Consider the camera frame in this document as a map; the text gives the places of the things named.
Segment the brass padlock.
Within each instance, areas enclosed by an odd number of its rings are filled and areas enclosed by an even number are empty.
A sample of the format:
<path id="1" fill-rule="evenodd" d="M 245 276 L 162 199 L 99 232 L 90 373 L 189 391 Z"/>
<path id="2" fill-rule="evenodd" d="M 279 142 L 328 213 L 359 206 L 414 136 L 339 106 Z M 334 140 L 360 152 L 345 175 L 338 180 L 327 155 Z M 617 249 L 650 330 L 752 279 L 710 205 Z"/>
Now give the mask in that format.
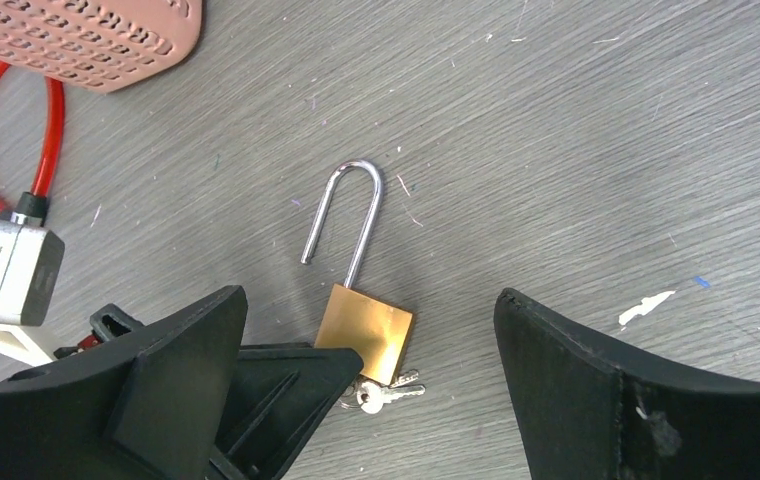
<path id="1" fill-rule="evenodd" d="M 371 161 L 348 160 L 334 169 L 318 203 L 300 262 L 307 265 L 313 258 L 336 188 L 346 173 L 355 170 L 364 171 L 371 178 L 371 202 L 345 278 L 332 287 L 314 346 L 353 349 L 363 361 L 361 375 L 381 385 L 389 385 L 397 378 L 414 314 L 354 288 L 385 194 L 382 172 Z"/>

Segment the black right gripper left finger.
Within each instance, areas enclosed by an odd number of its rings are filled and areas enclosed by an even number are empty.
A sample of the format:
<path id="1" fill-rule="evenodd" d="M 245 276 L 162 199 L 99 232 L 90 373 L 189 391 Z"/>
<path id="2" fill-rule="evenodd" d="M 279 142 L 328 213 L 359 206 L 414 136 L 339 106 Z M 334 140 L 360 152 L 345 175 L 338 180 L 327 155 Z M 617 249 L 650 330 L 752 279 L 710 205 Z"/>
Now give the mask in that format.
<path id="1" fill-rule="evenodd" d="M 0 479 L 201 479 L 248 309 L 238 285 L 0 380 Z"/>

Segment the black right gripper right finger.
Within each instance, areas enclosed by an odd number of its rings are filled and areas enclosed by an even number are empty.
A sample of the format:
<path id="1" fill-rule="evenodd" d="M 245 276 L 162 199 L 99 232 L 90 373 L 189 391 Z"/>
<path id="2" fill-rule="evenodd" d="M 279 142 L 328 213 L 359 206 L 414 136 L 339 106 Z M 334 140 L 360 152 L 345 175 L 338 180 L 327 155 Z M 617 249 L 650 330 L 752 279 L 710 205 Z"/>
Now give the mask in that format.
<path id="1" fill-rule="evenodd" d="M 760 382 L 687 366 L 507 288 L 499 354 L 535 479 L 760 479 Z"/>

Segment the silver padlock key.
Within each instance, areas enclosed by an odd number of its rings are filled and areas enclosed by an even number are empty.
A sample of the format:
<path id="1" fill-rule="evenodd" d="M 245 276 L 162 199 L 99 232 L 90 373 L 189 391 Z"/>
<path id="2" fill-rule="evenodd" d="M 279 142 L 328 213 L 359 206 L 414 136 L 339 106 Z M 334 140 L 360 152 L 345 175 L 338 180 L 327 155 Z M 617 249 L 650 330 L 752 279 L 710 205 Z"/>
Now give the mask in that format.
<path id="1" fill-rule="evenodd" d="M 379 413 L 387 404 L 398 400 L 423 395 L 426 387 L 418 384 L 419 372 L 406 371 L 398 375 L 390 384 L 380 384 L 362 375 L 346 388 L 345 393 L 338 399 L 338 405 L 343 409 L 361 410 L 365 414 Z"/>

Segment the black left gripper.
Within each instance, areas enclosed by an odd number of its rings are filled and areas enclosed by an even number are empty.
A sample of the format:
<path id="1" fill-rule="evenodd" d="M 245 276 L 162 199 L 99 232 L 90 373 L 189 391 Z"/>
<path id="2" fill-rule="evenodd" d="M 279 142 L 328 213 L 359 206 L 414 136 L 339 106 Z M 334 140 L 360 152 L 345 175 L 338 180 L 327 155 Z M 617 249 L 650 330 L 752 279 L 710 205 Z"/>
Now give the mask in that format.
<path id="1" fill-rule="evenodd" d="M 142 328 L 109 303 L 89 318 L 90 333 L 53 351 L 60 360 Z M 307 343 L 240 349 L 207 466 L 209 479 L 281 479 L 363 368 L 350 348 Z"/>

